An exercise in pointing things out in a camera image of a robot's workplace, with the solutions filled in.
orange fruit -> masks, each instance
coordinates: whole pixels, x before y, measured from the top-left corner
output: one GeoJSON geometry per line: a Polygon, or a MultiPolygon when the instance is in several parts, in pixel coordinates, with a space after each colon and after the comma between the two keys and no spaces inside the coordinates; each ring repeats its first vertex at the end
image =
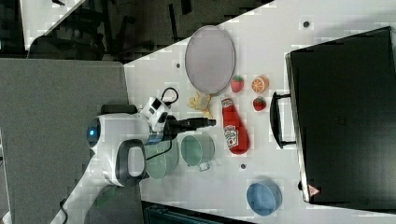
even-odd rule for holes
{"type": "Polygon", "coordinates": [[[267,77],[259,76],[259,77],[254,78],[253,82],[251,83],[251,88],[256,93],[262,93],[268,89],[269,85],[270,85],[270,82],[267,77]]]}

red warning label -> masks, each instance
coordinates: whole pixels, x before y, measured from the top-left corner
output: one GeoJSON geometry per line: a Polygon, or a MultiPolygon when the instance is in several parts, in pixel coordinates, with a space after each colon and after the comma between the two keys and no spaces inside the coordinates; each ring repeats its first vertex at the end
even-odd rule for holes
{"type": "Polygon", "coordinates": [[[312,187],[310,185],[308,185],[308,189],[309,189],[309,195],[311,197],[320,193],[320,190],[318,190],[318,189],[316,189],[316,188],[314,188],[314,187],[312,187]]]}

small red fruit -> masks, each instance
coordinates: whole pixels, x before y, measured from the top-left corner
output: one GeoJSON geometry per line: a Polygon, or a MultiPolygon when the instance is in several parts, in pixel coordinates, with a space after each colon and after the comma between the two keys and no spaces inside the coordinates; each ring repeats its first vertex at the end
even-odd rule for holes
{"type": "Polygon", "coordinates": [[[239,76],[234,76],[231,80],[231,90],[239,92],[244,88],[244,79],[239,76]]]}
{"type": "Polygon", "coordinates": [[[256,99],[254,99],[253,107],[256,111],[261,111],[264,110],[265,107],[267,107],[267,103],[265,103],[265,100],[259,96],[256,99]]]}

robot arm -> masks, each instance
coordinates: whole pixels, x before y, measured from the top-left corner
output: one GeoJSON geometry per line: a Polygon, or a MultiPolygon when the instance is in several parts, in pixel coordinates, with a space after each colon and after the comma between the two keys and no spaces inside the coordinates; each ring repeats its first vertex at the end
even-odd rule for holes
{"type": "Polygon", "coordinates": [[[95,118],[87,130],[93,152],[87,170],[63,203],[51,224],[83,224],[100,191],[108,186],[137,184],[146,173],[144,145],[175,139],[179,133],[216,125],[212,119],[177,121],[168,116],[169,107],[150,97],[141,113],[104,114],[95,118]]]}

ketchup bottle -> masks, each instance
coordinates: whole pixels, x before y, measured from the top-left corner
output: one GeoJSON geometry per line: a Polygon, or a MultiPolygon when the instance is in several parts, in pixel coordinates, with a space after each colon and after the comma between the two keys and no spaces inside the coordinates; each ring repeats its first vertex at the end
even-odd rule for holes
{"type": "Polygon", "coordinates": [[[223,128],[227,146],[233,154],[244,154],[248,151],[250,141],[248,131],[228,95],[221,97],[223,128]]]}

